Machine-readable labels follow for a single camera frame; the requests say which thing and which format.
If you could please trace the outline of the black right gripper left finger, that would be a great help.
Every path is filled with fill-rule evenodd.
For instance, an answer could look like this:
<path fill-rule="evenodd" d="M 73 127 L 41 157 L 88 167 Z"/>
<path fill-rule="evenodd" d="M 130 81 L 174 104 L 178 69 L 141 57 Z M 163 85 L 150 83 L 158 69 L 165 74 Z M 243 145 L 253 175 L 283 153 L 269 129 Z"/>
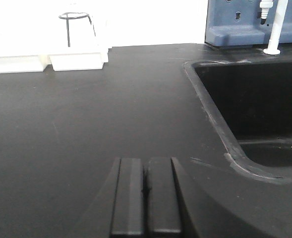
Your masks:
<path fill-rule="evenodd" d="M 120 162 L 112 236 L 144 235 L 143 166 L 140 159 Z"/>

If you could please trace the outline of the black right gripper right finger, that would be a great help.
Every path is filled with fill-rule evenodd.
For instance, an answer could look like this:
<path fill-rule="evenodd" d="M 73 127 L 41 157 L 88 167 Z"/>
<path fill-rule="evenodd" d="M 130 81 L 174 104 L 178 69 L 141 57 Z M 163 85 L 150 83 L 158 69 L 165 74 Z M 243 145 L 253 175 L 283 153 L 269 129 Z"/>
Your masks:
<path fill-rule="evenodd" d="M 173 157 L 153 157 L 147 171 L 147 231 L 151 238 L 191 238 Z"/>

